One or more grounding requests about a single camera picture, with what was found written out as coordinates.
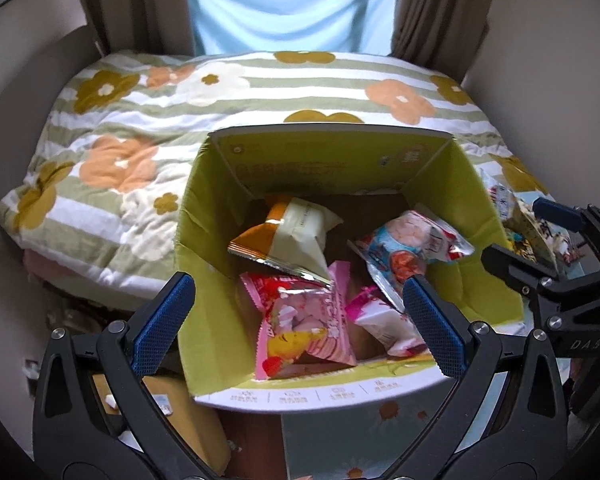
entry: orange flower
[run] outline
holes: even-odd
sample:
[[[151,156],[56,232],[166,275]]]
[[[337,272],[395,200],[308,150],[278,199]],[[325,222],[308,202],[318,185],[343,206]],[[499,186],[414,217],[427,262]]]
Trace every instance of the orange flower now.
[[[418,124],[423,117],[433,117],[436,109],[409,85],[395,79],[384,79],[366,87],[366,96],[373,102],[388,106],[391,115],[405,124]]]
[[[13,218],[13,229],[35,229],[42,225],[46,214],[56,203],[56,184],[64,179],[74,166],[72,162],[56,165],[45,162],[40,168],[35,186],[29,187],[18,202],[18,212]]]
[[[318,110],[298,110],[285,118],[285,123],[362,123],[365,121],[346,112],[325,115]]]
[[[191,75],[195,65],[186,64],[172,70],[169,66],[152,66],[146,85],[149,88],[160,88],[169,83],[179,83]]]
[[[282,50],[273,54],[282,63],[301,64],[318,63],[327,64],[335,61],[336,57],[331,52],[291,52]]]
[[[74,112],[83,114],[92,108],[118,101],[129,95],[138,81],[139,74],[122,75],[110,70],[99,70],[78,88]]]
[[[455,105],[465,105],[471,103],[471,98],[460,88],[450,77],[445,75],[432,75],[429,79],[438,87],[438,93],[447,101]]]
[[[378,410],[380,413],[380,419],[384,422],[386,420],[390,420],[391,418],[395,418],[400,413],[400,406],[395,400],[388,400]]]
[[[157,146],[145,137],[120,142],[113,136],[99,137],[80,166],[80,178],[89,186],[126,193],[146,186],[155,178],[152,156]]]

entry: orange and white snack bag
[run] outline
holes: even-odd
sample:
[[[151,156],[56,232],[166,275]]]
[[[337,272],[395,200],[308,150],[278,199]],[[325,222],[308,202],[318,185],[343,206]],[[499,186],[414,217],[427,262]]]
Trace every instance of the orange and white snack bag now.
[[[301,198],[276,197],[265,222],[231,240],[228,250],[304,280],[329,285],[324,245],[327,231],[341,223],[342,219],[324,206]]]

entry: snack packaging pile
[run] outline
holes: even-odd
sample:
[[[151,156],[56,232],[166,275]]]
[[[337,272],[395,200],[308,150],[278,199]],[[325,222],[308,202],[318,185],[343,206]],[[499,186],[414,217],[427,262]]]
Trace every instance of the snack packaging pile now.
[[[250,272],[240,278],[263,320],[256,343],[256,379],[324,371],[318,363],[296,364],[303,354],[355,366],[344,314],[349,263],[328,268],[327,288],[295,276]]]
[[[365,287],[345,307],[347,318],[382,343],[387,355],[412,357],[426,350],[411,318],[395,310],[376,286]]]
[[[533,213],[533,200],[545,196],[543,193],[514,193],[484,170],[479,173],[505,227],[512,251],[534,262],[541,260],[560,274],[582,257],[566,229],[539,219]]]
[[[458,231],[422,204],[350,246],[364,258],[376,285],[400,312],[407,279],[424,274],[431,262],[452,262],[474,252]]]
[[[283,379],[356,365],[347,320],[363,328],[393,358],[426,351],[404,314],[402,288],[432,262],[452,263],[474,248],[423,205],[405,211],[349,246],[366,261],[376,286],[354,290],[347,304],[350,263],[324,256],[327,232],[342,223],[328,208],[300,198],[268,201],[267,219],[229,244],[233,254],[285,274],[244,272],[240,280],[262,314],[255,378]],[[524,247],[522,240],[511,243]]]
[[[342,219],[301,198],[279,196],[270,205],[265,222],[234,238],[229,252],[329,285],[331,277],[323,253],[326,234]]]

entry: window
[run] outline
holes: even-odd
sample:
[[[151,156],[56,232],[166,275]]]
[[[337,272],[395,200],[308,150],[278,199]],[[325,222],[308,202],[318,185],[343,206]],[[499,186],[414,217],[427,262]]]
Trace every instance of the window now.
[[[395,0],[189,0],[196,53],[333,50],[386,55]]]

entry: cardboard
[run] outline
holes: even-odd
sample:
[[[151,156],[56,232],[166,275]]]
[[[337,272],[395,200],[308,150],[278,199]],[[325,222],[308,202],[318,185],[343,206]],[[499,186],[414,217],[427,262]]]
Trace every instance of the cardboard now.
[[[323,203],[344,219],[328,235],[326,257],[328,263],[339,257],[354,267],[362,262],[343,249],[347,237],[365,234],[407,204],[422,202],[476,249],[456,263],[429,266],[427,278],[441,297],[469,320],[485,320],[501,332],[522,330],[520,296],[480,263],[484,247],[506,244],[504,229],[449,134],[338,123],[227,128],[211,134],[200,149],[176,235],[176,266],[196,282],[196,303],[178,341],[187,385],[198,402],[256,412],[330,409],[401,396],[444,378],[423,355],[371,359],[302,378],[253,379],[260,317],[240,301],[236,277],[247,264],[226,247],[250,222],[262,222],[266,211],[251,203],[280,191]],[[365,279],[364,272],[354,274]]]
[[[105,397],[111,393],[103,374],[93,376],[100,401],[105,412],[119,415],[112,409]],[[173,413],[167,420],[182,439],[217,474],[224,474],[231,450],[227,444],[224,430],[216,412],[207,406],[195,403],[187,391],[185,381],[174,377],[147,376],[142,382],[152,395],[166,395]]]

